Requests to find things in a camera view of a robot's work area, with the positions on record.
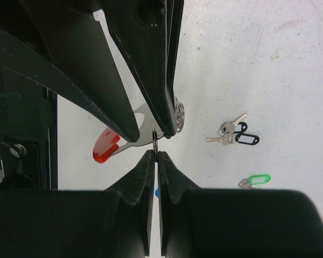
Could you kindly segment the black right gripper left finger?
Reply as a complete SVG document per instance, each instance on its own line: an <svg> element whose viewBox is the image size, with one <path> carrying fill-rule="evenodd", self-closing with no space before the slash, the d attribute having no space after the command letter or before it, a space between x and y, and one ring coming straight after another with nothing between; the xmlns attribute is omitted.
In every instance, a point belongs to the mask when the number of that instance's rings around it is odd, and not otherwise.
<svg viewBox="0 0 323 258"><path fill-rule="evenodd" d="M126 175L105 189L113 197L106 242L108 255L149 255L155 153L147 150Z"/></svg>

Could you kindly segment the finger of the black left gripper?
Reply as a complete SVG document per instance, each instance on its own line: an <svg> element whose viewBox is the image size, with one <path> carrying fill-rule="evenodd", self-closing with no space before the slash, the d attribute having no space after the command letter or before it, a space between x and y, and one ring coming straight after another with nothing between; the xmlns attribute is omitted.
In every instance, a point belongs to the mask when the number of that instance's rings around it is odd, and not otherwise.
<svg viewBox="0 0 323 258"><path fill-rule="evenodd" d="M100 8L99 1L0 1L0 66L89 113L95 96L127 95L93 17Z"/></svg>
<svg viewBox="0 0 323 258"><path fill-rule="evenodd" d="M107 27L166 138L177 133L174 75L184 1L99 1Z"/></svg>

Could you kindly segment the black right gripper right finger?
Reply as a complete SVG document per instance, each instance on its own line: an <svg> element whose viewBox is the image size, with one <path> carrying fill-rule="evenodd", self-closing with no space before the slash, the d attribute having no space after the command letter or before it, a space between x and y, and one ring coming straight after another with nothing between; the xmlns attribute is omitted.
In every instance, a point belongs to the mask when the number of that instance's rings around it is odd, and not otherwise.
<svg viewBox="0 0 323 258"><path fill-rule="evenodd" d="M191 255L192 232L187 193L200 187L183 174L166 152L158 152L161 255Z"/></svg>

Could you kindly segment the metal key organiser red handle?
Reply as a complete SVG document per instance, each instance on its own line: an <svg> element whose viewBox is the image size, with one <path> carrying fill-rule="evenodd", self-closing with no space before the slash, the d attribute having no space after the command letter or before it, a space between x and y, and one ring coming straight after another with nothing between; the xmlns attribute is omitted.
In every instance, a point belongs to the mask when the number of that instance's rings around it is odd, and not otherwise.
<svg viewBox="0 0 323 258"><path fill-rule="evenodd" d="M151 144L153 129L159 140L162 137L169 139L184 128L184 105L170 94L157 96L155 103L148 95L145 103L135 110L124 93L106 93L103 97L95 96L90 102L98 105L91 113L107 126L92 151L98 163L104 163L130 147Z"/></svg>

